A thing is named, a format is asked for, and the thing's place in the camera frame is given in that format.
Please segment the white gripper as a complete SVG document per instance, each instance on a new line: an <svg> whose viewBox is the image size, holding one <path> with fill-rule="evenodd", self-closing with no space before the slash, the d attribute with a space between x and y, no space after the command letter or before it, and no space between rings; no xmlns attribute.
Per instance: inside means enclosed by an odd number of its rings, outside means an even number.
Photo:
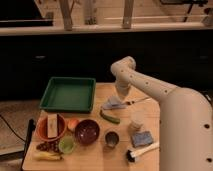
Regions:
<svg viewBox="0 0 213 171"><path fill-rule="evenodd" d="M118 101L119 104L126 104L125 98L128 96L129 91L131 89L131 85L129 83L126 83L122 80L116 80L115 81L115 88L118 94Z"/></svg>

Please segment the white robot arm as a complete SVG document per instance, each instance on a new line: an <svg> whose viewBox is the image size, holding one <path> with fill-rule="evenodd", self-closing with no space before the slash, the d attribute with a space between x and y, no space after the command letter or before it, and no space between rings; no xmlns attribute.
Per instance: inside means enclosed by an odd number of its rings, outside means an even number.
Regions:
<svg viewBox="0 0 213 171"><path fill-rule="evenodd" d="M144 75L128 56L111 65L118 96L134 86L160 107L159 171L213 171L213 107L200 92Z"/></svg>

